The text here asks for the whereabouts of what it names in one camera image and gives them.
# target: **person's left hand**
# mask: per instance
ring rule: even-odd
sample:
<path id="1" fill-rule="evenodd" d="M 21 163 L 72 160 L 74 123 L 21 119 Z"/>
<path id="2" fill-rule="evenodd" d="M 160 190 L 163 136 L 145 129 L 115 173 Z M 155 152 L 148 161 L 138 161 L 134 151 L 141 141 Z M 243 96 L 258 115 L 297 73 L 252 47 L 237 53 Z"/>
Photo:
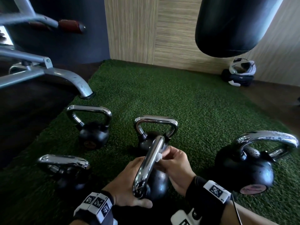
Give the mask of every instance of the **person's left hand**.
<path id="1" fill-rule="evenodd" d="M 145 157 L 135 158 L 125 169 L 102 190 L 109 192 L 118 206 L 141 206 L 152 208 L 152 201 L 137 199 L 133 195 L 133 181 Z"/>

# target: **cable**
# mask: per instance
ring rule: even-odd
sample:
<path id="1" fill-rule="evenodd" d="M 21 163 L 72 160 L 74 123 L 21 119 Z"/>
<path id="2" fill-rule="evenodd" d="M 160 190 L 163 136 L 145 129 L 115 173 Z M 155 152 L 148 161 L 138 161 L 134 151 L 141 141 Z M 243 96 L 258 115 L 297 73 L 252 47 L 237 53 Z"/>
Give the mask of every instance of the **cable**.
<path id="1" fill-rule="evenodd" d="M 240 225 L 242 225 L 240 216 L 238 215 L 238 210 L 236 209 L 236 206 L 235 206 L 234 197 L 233 197 L 233 192 L 231 193 L 231 196 L 232 196 L 232 203 L 233 203 L 233 206 L 234 206 L 234 210 L 235 210 L 235 213 L 236 213 L 236 217 L 238 218 L 238 223 L 239 223 Z"/>

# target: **dark floor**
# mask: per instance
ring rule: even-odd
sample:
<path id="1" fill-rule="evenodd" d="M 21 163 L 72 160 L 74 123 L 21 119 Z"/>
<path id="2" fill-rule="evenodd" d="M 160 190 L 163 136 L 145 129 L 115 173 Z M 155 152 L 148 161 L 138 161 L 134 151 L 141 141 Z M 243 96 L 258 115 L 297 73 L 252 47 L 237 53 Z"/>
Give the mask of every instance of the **dark floor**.
<path id="1" fill-rule="evenodd" d="M 0 61 L 0 76 L 12 63 Z M 100 63 L 55 66 L 88 80 Z M 74 99 L 78 91 L 65 80 L 46 76 L 0 90 L 0 168 L 25 149 Z"/>
<path id="2" fill-rule="evenodd" d="M 0 61 L 0 76 L 7 74 L 11 64 Z M 55 67 L 73 71 L 88 80 L 99 66 L 100 63 Z M 53 77 L 1 89 L 0 168 L 25 149 L 77 93 L 73 86 Z M 295 105 L 300 87 L 254 82 L 250 87 L 241 87 L 241 93 L 300 136 L 300 107 Z"/>

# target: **sticker on kettlebell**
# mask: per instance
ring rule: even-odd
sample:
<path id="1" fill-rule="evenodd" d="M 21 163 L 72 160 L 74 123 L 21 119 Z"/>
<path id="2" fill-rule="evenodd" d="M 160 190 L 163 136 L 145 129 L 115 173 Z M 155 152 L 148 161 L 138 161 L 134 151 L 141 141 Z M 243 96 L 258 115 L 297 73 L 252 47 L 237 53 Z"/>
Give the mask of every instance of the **sticker on kettlebell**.
<path id="1" fill-rule="evenodd" d="M 83 145 L 86 147 L 86 148 L 91 148 L 91 149 L 94 149 L 97 145 L 92 142 L 92 141 L 85 141 L 83 143 Z"/>
<path id="2" fill-rule="evenodd" d="M 240 192 L 245 195 L 255 195 L 264 192 L 266 189 L 267 187 L 265 185 L 254 184 L 243 187 Z"/>

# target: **hand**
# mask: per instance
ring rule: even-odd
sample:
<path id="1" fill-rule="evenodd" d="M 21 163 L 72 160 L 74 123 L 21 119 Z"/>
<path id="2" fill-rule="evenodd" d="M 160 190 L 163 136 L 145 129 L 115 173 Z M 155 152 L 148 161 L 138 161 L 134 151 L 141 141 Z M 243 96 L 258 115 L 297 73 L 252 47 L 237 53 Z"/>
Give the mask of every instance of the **hand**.
<path id="1" fill-rule="evenodd" d="M 134 197 L 133 181 L 145 157 L 135 158 L 125 169 L 102 190 L 109 192 L 118 206 L 141 206 L 152 208 L 152 201 Z"/>
<path id="2" fill-rule="evenodd" d="M 186 191 L 196 174 L 192 171 L 184 151 L 168 146 L 158 162 L 165 169 L 175 190 L 185 197 Z"/>

